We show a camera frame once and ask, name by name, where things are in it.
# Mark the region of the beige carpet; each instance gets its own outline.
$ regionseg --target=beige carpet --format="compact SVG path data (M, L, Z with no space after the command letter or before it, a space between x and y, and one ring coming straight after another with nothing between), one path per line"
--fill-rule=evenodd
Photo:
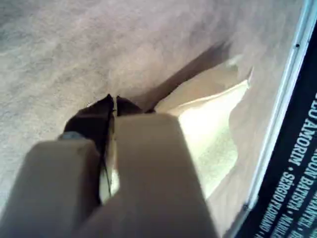
M79 108L108 92L149 106L197 71L242 53L241 73L250 65L255 71L231 118L240 158L210 199L222 233L245 200L301 4L0 1L0 207L25 152L55 138Z

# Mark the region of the floor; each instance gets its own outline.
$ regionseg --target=floor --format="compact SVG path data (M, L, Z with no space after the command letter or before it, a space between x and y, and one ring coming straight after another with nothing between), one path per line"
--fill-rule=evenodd
M241 75L252 66L255 71L231 118L240 156L209 198L223 235L245 201L301 5L302 0L1 1L0 208L30 146L56 138L79 108L109 92L148 108L186 78L242 54Z

